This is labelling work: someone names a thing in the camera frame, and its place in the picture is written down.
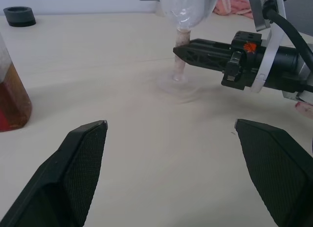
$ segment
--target white bracket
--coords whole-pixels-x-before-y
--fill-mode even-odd
[[[276,0],[278,13],[286,18],[285,5],[284,0]],[[262,87],[264,86],[266,79],[268,78],[268,74],[273,65],[277,50],[282,42],[284,37],[284,31],[275,23],[270,25],[270,33],[268,35],[268,39],[266,41],[266,50],[264,53],[263,60],[261,62],[259,71],[254,79],[254,82],[250,88],[252,92],[260,92]]]

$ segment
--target robotic arm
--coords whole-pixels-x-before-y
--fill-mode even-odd
[[[196,39],[175,47],[174,53],[192,66],[222,72],[223,86],[250,87],[254,92],[267,87],[281,90],[285,98],[313,104],[313,46],[284,19],[284,1],[250,0],[256,30],[271,28],[267,40],[238,31],[231,44]],[[280,46],[284,32],[296,48]]]

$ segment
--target white wall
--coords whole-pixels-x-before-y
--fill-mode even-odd
[[[10,6],[28,6],[35,14],[152,12],[155,2],[139,0],[0,0],[0,13]]]

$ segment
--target black cable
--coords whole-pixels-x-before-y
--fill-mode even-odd
[[[287,21],[284,17],[280,16],[275,10],[268,9],[265,11],[267,19],[276,23],[287,34],[305,64],[313,72],[313,52],[309,48],[308,44],[304,41],[300,33],[296,28]]]

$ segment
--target white table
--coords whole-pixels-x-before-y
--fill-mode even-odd
[[[13,28],[0,18],[34,108],[25,128],[0,134],[0,218],[69,131],[106,119],[86,226],[276,226],[250,180],[234,123],[245,118],[285,129],[311,152],[313,122],[295,102],[279,91],[226,88],[221,73],[187,66],[205,85],[198,100],[181,104],[156,84],[173,66],[176,32],[153,14],[37,21]],[[253,21],[213,15],[192,38],[229,43],[238,30],[254,32]]]

